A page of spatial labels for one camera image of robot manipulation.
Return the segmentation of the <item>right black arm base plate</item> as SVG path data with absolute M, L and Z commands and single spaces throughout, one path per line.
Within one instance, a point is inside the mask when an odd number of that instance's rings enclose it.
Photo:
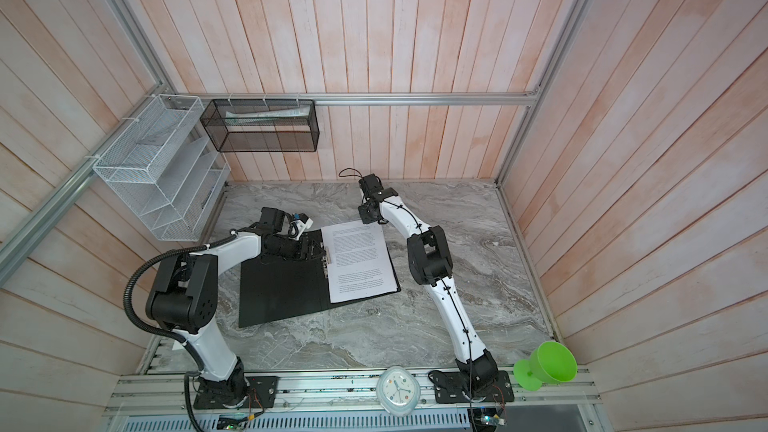
M 512 381 L 506 371 L 499 371 L 493 382 L 484 388 L 476 386 L 469 390 L 461 372 L 432 370 L 428 379 L 433 384 L 435 400 L 439 404 L 458 404 L 472 402 L 492 402 L 506 404 L 514 401 Z

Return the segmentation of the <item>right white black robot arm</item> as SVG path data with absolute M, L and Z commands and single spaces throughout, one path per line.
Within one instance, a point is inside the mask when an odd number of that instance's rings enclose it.
M 498 366 L 459 296 L 445 232 L 422 221 L 391 188 L 361 195 L 358 212 L 365 224 L 387 222 L 405 238 L 411 275 L 435 303 L 451 338 L 463 392 L 477 398 L 495 382 Z

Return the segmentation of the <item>blue black file folder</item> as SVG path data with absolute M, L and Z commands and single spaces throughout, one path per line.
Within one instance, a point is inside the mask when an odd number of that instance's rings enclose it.
M 323 242 L 321 229 L 307 234 Z M 238 325 L 254 326 L 366 300 L 330 302 L 327 250 L 324 258 L 309 261 L 289 261 L 262 254 L 241 265 Z

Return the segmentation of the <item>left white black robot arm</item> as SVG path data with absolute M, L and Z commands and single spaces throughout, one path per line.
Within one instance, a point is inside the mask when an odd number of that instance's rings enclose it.
M 226 408 L 241 406 L 250 385 L 215 319 L 219 275 L 264 254 L 288 261 L 323 257 L 320 243 L 307 235 L 312 225 L 304 213 L 264 207 L 257 222 L 223 239 L 171 250 L 149 262 L 158 267 L 145 306 L 147 317 L 157 323 L 151 332 L 173 339 L 190 354 L 199 390 Z

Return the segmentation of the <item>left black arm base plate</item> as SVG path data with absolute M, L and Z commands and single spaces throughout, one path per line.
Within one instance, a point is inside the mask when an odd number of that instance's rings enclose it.
M 272 408 L 278 389 L 278 376 L 245 376 L 233 381 L 198 381 L 193 408 L 198 410 Z

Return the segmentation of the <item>white printed paper stack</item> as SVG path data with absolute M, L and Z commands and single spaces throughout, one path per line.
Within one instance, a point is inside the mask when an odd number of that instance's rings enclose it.
M 397 292 L 382 226 L 357 220 L 321 229 L 332 304 Z

